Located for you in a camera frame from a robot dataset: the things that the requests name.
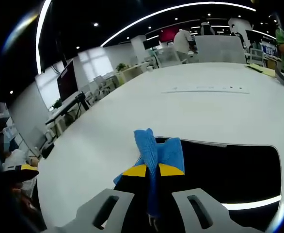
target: blue cloth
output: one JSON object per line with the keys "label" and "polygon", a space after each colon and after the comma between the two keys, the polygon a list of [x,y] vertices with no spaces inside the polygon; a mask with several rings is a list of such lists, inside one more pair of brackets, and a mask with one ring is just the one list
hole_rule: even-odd
{"label": "blue cloth", "polygon": [[[149,170],[150,185],[147,212],[153,217],[159,217],[156,181],[157,166],[159,163],[166,164],[185,172],[181,141],[179,138],[170,138],[165,143],[156,143],[151,129],[136,130],[134,136],[141,154],[141,158],[135,166],[146,164]],[[117,184],[121,176],[120,174],[114,179],[115,184]]]}

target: potted plant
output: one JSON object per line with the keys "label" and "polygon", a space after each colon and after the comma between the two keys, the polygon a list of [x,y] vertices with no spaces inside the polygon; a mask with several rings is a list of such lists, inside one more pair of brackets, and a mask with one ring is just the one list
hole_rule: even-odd
{"label": "potted plant", "polygon": [[57,101],[53,104],[53,108],[59,108],[62,105],[61,99],[57,99]]}
{"label": "potted plant", "polygon": [[124,63],[120,63],[120,64],[118,64],[118,66],[116,67],[116,70],[118,71],[118,72],[120,72],[120,71],[123,71],[123,70],[125,70],[125,69],[127,69],[129,66],[126,66]]}

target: yellow tape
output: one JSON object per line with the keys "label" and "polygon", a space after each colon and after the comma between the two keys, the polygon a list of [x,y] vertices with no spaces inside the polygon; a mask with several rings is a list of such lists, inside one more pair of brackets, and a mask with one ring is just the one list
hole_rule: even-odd
{"label": "yellow tape", "polygon": [[123,176],[140,176],[145,177],[146,165],[133,166],[127,171],[123,172]]}
{"label": "yellow tape", "polygon": [[161,176],[177,176],[184,175],[184,172],[180,169],[177,169],[174,166],[169,166],[166,164],[159,164],[160,174]]}
{"label": "yellow tape", "polygon": [[29,164],[23,164],[21,165],[20,170],[32,170],[32,171],[37,171],[37,167],[30,166]]}

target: person's hand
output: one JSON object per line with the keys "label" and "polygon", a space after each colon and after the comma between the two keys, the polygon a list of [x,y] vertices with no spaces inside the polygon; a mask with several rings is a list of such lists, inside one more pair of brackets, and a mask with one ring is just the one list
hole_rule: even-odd
{"label": "person's hand", "polygon": [[38,164],[39,164],[38,158],[32,157],[32,158],[31,158],[30,165],[31,165],[31,166],[34,166],[34,167],[37,167]]}
{"label": "person's hand", "polygon": [[20,200],[26,206],[30,213],[36,213],[36,208],[32,205],[31,201],[27,197],[22,195]]}

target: white desk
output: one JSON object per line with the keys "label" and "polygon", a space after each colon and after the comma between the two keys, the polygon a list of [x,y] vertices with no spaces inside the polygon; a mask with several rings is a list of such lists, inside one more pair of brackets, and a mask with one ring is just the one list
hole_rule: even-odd
{"label": "white desk", "polygon": [[[162,94],[191,85],[242,86],[249,94]],[[284,86],[242,64],[186,64],[129,81],[60,136],[50,156],[39,163],[39,199],[47,225],[68,223],[81,205],[113,188],[112,180],[139,157],[133,131],[146,128],[155,136],[275,146],[284,200]]]}
{"label": "white desk", "polygon": [[[247,53],[247,52],[245,52],[244,55],[245,55],[246,57],[248,57],[248,58],[250,58],[250,56],[251,56],[251,54],[250,54],[250,53]],[[269,55],[269,54],[267,54],[267,53],[265,53],[265,52],[264,52],[264,59],[265,59],[265,60],[270,59],[270,60],[273,60],[273,61],[275,61],[275,62],[280,62],[280,61],[282,61],[282,59],[281,59],[280,57],[276,57],[276,56],[273,56],[273,55]]]}
{"label": "white desk", "polygon": [[137,64],[135,66],[132,66],[128,69],[125,69],[123,71],[120,71],[120,72],[116,73],[115,75],[122,78],[123,83],[127,83],[131,79],[133,79],[133,78],[139,76],[140,74],[146,72],[146,67],[149,64],[150,64],[149,62],[143,62],[143,63]]}
{"label": "white desk", "polygon": [[73,93],[70,97],[68,97],[62,103],[61,107],[59,107],[54,113],[51,114],[51,116],[48,118],[45,124],[48,125],[54,122],[58,128],[58,131],[60,132],[60,134],[62,134],[63,131],[62,131],[61,126],[59,125],[59,122],[55,122],[58,117],[68,112],[71,108],[73,108],[74,105],[78,103],[81,103],[81,105],[83,105],[83,108],[85,109],[85,111],[89,109],[89,107],[87,106],[85,102],[85,96],[81,97],[80,96],[81,94],[82,94],[81,92],[77,91]]}

